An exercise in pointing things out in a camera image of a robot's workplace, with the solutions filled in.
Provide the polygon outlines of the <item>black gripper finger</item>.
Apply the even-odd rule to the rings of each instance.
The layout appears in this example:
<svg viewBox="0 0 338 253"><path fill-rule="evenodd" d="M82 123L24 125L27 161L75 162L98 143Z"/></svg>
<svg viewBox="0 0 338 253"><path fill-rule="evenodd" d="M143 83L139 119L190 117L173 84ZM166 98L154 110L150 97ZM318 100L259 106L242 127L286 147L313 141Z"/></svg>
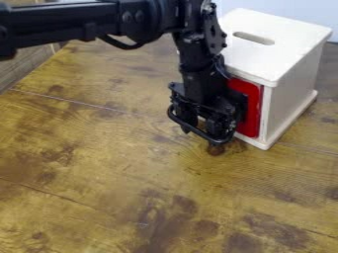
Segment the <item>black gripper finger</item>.
<svg viewBox="0 0 338 253"><path fill-rule="evenodd" d="M214 115L206 120L206 133L213 145L227 143L235 132L237 122L233 118Z"/></svg>
<svg viewBox="0 0 338 253"><path fill-rule="evenodd" d="M195 127L198 125L198 117L193 108L181 108L177 115L191 126Z"/></svg>

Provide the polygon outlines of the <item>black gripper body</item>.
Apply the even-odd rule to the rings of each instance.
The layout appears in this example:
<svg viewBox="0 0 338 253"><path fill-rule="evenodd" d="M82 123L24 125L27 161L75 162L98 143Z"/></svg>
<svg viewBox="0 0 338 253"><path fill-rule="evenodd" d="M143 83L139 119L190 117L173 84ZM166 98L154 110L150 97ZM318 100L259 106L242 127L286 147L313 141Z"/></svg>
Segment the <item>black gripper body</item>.
<svg viewBox="0 0 338 253"><path fill-rule="evenodd" d="M229 86L230 78L219 64L211 64L199 71L181 70L182 82L171 82L170 104L191 107L199 113L217 113L233 118L238 123L245 119L247 97Z"/></svg>

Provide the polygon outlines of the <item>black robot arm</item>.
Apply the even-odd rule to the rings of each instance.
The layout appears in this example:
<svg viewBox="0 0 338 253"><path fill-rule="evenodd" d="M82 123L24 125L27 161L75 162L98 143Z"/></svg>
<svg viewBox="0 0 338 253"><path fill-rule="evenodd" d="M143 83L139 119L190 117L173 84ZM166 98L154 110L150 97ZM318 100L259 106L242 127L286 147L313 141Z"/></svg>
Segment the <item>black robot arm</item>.
<svg viewBox="0 0 338 253"><path fill-rule="evenodd" d="M229 87L217 4L211 0L80 0L27 6L0 2L0 60L22 48L103 40L133 50L170 34L182 81L171 89L169 117L182 131L222 145L235 134L247 97Z"/></svg>

